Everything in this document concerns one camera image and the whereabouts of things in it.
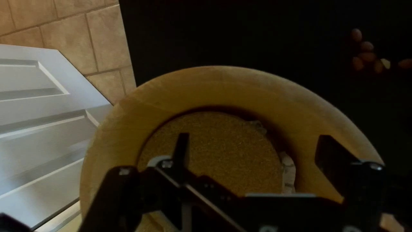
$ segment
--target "dark floor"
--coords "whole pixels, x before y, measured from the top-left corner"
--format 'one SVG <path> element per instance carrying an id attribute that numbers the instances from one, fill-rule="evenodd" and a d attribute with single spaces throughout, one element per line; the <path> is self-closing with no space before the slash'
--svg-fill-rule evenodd
<path id="1" fill-rule="evenodd" d="M 362 78 L 348 68 L 360 27 L 389 59 L 412 57 L 412 1 L 125 0 L 142 84 L 174 69 L 232 64 L 294 80 L 343 109 L 389 167 L 412 170 L 412 75 Z"/>

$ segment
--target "grout line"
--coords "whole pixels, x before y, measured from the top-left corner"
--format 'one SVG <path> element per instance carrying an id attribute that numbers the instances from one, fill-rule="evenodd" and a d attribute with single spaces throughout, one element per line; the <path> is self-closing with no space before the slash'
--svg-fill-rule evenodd
<path id="1" fill-rule="evenodd" d="M 122 82 L 122 89 L 124 90 L 124 95 L 127 95 L 127 87 L 125 87 L 125 81 L 124 81 L 124 76 L 122 75 L 122 68 L 118 69 L 119 72 L 119 77 L 120 77 L 120 82 Z"/>
<path id="2" fill-rule="evenodd" d="M 15 14 L 13 14 L 13 10 L 12 10 L 11 0 L 8 0 L 7 2 L 10 4 L 10 10 L 11 10 L 11 14 L 12 14 L 12 22 L 13 22 L 15 29 L 17 29 Z"/>
<path id="3" fill-rule="evenodd" d="M 60 10 L 57 10 L 56 0 L 53 0 L 55 10 L 56 10 L 56 18 L 60 18 Z"/>
<path id="4" fill-rule="evenodd" d="M 123 69 L 123 68 L 119 69 L 120 77 L 122 77 L 122 84 L 123 84 L 123 86 L 124 86 L 125 94 L 128 94 L 128 91 L 127 91 L 127 82 L 125 82 L 125 76 L 124 76 L 124 73 L 123 73 L 122 69 Z"/>
<path id="5" fill-rule="evenodd" d="M 106 69 L 106 71 L 101 71 L 101 72 L 93 72 L 93 73 L 88 73 L 85 76 L 94 76 L 94 75 L 101 75 L 101 73 L 106 73 L 106 72 L 116 72 L 116 71 L 122 72 L 122 68 L 113 68 L 113 69 Z"/>
<path id="6" fill-rule="evenodd" d="M 39 31 L 40 31 L 40 37 L 42 37 L 43 48 L 47 48 L 47 41 L 44 41 L 43 28 L 39 27 Z"/>
<path id="7" fill-rule="evenodd" d="M 93 49 L 93 58 L 94 58 L 94 63 L 96 63 L 96 69 L 101 71 L 101 67 L 98 63 L 98 55 L 96 54 L 96 45 L 93 42 L 93 36 L 92 36 L 92 31 L 91 31 L 91 22 L 89 22 L 88 14 L 85 14 L 85 18 L 87 18 L 88 33 L 89 33 L 89 38 L 91 38 L 91 44 L 92 44 L 92 49 Z"/>

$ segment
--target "beige tile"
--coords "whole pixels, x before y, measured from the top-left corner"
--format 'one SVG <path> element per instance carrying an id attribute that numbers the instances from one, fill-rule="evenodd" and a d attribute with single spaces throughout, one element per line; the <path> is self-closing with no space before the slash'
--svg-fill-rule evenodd
<path id="1" fill-rule="evenodd" d="M 115 5 L 119 0 L 55 0 L 60 17 L 88 11 L 105 5 Z"/>
<path id="2" fill-rule="evenodd" d="M 17 28 L 38 26 L 57 18 L 53 0 L 11 0 Z"/>
<path id="3" fill-rule="evenodd" d="M 12 44 L 21 46 L 44 46 L 43 36 L 39 27 L 24 29 L 16 33 L 11 33 L 0 37 L 0 44 Z"/>
<path id="4" fill-rule="evenodd" d="M 89 13 L 88 22 L 100 71 L 131 64 L 119 5 Z"/>
<path id="5" fill-rule="evenodd" d="M 0 35 L 15 29 L 15 22 L 8 0 L 0 0 Z"/>
<path id="6" fill-rule="evenodd" d="M 124 81 L 125 91 L 129 93 L 137 87 L 137 81 L 134 78 L 133 67 L 122 68 L 122 78 Z"/>
<path id="7" fill-rule="evenodd" d="M 82 73 L 97 72 L 85 14 L 42 26 L 47 48 L 58 49 Z"/>
<path id="8" fill-rule="evenodd" d="M 88 80 L 114 104 L 125 96 L 120 71 L 92 75 Z"/>

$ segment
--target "tile wall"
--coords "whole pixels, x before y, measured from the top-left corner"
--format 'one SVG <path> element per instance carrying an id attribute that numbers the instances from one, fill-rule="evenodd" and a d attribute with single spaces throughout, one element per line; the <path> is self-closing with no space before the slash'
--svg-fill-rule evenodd
<path id="1" fill-rule="evenodd" d="M 0 44 L 58 49 L 113 103 L 136 87 L 118 0 L 0 0 Z"/>

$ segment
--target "white door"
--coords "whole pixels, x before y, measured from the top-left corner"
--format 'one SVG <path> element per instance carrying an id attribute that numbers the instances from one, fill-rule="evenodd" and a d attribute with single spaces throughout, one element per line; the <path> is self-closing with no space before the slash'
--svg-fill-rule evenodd
<path id="1" fill-rule="evenodd" d="M 0 45 L 0 212 L 35 227 L 76 201 L 110 108 L 60 51 Z"/>

